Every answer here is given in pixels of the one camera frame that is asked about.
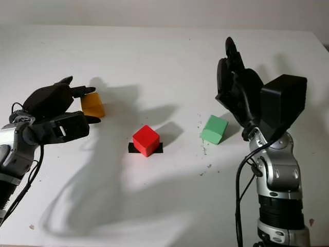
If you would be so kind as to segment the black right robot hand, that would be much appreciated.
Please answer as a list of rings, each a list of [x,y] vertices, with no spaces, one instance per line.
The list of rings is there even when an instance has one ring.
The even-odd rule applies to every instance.
[[[260,122],[260,92],[264,85],[260,76],[246,68],[231,37],[225,42],[226,57],[217,65],[216,100],[228,109],[243,128]]]

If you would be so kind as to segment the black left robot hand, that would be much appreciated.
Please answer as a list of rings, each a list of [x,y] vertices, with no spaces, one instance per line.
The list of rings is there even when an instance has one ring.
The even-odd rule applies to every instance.
[[[64,121],[73,124],[97,124],[101,119],[86,116],[77,111],[68,113],[67,110],[74,99],[82,98],[96,91],[95,87],[71,87],[72,76],[66,77],[53,85],[35,90],[23,103],[23,110],[33,116],[34,125],[52,121]]]

